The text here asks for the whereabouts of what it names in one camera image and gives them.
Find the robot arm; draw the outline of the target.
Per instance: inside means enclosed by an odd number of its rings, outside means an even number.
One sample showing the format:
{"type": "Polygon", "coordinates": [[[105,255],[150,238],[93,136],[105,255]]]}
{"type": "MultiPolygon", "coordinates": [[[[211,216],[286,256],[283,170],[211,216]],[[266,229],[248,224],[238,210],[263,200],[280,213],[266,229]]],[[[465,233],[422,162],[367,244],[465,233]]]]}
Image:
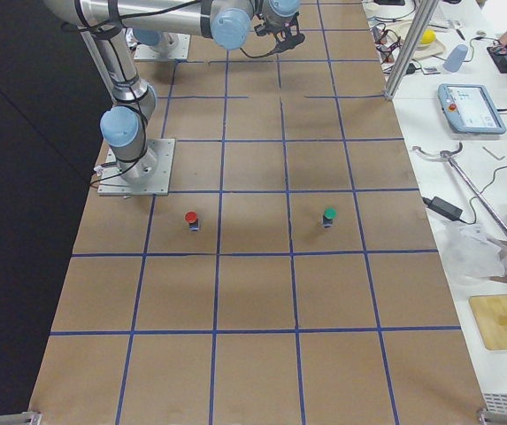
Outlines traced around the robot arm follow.
{"type": "Polygon", "coordinates": [[[157,174],[158,154],[147,136],[156,92],[138,73],[126,31],[154,35],[197,35],[225,50],[240,49],[249,32],[272,35],[274,52],[304,40],[297,1],[48,1],[63,30],[86,33],[95,45],[94,61],[111,83],[113,107],[100,119],[104,140],[115,156],[111,182],[140,189],[157,174]]]}

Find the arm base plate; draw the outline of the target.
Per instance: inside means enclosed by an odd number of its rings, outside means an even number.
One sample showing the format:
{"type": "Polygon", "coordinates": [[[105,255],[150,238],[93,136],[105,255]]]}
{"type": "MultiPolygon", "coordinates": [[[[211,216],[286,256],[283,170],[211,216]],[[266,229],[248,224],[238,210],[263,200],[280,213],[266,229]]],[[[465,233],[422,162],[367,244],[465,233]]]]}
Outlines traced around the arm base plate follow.
{"type": "Polygon", "coordinates": [[[185,61],[191,37],[166,32],[134,31],[138,42],[134,59],[140,62],[185,61]]]}
{"type": "Polygon", "coordinates": [[[101,196],[167,196],[172,175],[175,139],[149,139],[146,154],[131,167],[117,161],[111,148],[105,162],[111,166],[96,177],[97,194],[101,196]]]}

